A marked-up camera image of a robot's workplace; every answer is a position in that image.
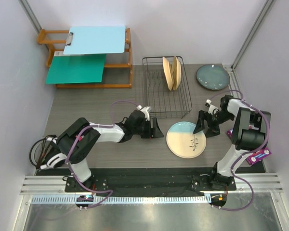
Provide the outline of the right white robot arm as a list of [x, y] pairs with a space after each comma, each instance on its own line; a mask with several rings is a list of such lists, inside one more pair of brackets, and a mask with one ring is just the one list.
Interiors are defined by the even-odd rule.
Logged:
[[193, 133], [204, 132], [206, 138], [218, 136], [220, 124], [234, 121], [231, 147], [225, 156], [215, 163], [209, 174], [196, 178], [201, 190], [235, 190], [234, 174], [240, 165], [253, 153], [268, 143], [271, 114], [248, 104], [245, 100], [225, 95], [216, 107], [206, 100], [207, 111], [200, 110]]

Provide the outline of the blue and cream plate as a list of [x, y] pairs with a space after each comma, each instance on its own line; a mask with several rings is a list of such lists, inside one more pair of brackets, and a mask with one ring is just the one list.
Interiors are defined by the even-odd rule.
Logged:
[[180, 158], [191, 159], [200, 156], [207, 144], [203, 131], [193, 133], [196, 124], [178, 122], [173, 124], [166, 135], [166, 143], [173, 154]]

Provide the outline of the dark teal glazed plate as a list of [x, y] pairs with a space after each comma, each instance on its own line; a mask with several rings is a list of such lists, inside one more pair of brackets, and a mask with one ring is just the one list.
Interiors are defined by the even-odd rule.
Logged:
[[198, 83], [209, 90], [222, 90], [230, 83], [230, 76], [222, 66], [206, 64], [196, 72]]

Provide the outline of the beige bird plate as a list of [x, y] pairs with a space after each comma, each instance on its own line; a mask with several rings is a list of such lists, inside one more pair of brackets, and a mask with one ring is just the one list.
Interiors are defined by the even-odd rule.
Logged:
[[173, 90], [177, 90], [180, 83], [181, 83], [181, 77], [182, 77], [182, 73], [181, 73], [181, 63], [178, 59], [177, 56], [173, 57], [173, 61], [172, 61], [172, 77], [173, 77]]
[[172, 77], [171, 64], [166, 57], [162, 57], [162, 61], [163, 61], [163, 71], [166, 78], [168, 89], [172, 90], [174, 82]]

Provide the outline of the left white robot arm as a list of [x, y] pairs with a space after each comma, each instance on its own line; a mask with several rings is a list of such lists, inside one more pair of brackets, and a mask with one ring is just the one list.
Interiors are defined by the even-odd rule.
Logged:
[[150, 107], [134, 110], [129, 117], [113, 125], [89, 122], [81, 117], [59, 137], [50, 141], [51, 150], [42, 160], [40, 169], [51, 169], [68, 164], [76, 176], [76, 186], [88, 192], [93, 186], [93, 176], [86, 157], [96, 143], [129, 141], [134, 135], [141, 139], [163, 138], [157, 118], [150, 116]]

